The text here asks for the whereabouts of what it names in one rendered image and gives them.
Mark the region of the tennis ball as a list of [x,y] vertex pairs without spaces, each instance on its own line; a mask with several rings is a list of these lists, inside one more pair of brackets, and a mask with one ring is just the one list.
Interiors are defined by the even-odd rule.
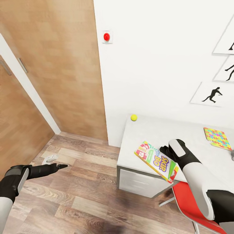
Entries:
[[137,120],[137,115],[136,115],[136,114],[133,114],[133,115],[131,116],[131,120],[136,121],[136,120]]

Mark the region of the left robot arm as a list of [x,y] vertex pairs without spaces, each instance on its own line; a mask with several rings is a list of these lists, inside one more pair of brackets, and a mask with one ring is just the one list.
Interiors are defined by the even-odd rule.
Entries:
[[0,234],[3,233],[9,213],[26,180],[48,176],[59,169],[68,167],[65,164],[50,162],[57,160],[57,155],[44,159],[42,165],[15,165],[10,167],[4,178],[0,181]]

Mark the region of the board game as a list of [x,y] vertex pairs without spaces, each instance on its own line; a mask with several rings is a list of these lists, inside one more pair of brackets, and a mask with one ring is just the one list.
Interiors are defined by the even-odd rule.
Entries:
[[[179,168],[177,167],[177,163],[168,156],[164,155],[146,141],[136,149],[134,154],[162,176],[168,183],[173,183]],[[171,176],[173,171],[174,175]]]

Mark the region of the jigsaw puzzle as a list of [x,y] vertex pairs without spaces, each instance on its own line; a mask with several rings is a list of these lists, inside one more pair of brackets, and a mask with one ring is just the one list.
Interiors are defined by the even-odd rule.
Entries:
[[213,141],[212,144],[213,146],[223,148],[229,151],[232,151],[231,146],[225,136],[225,133],[222,131],[214,130],[214,129],[209,129],[204,127],[206,137],[209,141]]

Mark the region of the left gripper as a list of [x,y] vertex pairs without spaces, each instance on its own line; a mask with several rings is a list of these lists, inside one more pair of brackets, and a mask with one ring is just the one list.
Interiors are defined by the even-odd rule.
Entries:
[[39,177],[43,177],[43,176],[48,176],[50,174],[56,173],[59,169],[68,167],[68,165],[65,164],[59,164],[57,166],[57,163],[53,163],[53,164],[47,164],[47,165],[39,165],[40,168],[40,172],[38,175]]

